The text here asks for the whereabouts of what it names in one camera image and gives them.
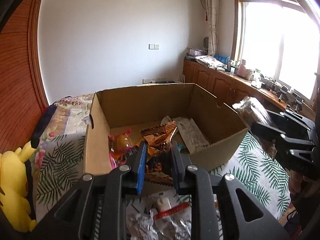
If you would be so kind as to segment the person's right hand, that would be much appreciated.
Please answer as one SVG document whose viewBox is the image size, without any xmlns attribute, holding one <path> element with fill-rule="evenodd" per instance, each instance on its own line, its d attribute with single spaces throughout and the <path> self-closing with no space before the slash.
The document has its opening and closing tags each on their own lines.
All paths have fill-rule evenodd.
<svg viewBox="0 0 320 240">
<path fill-rule="evenodd" d="M 291 170 L 289 191 L 291 202 L 294 207 L 319 206 L 319 180 L 312 180 Z"/>
</svg>

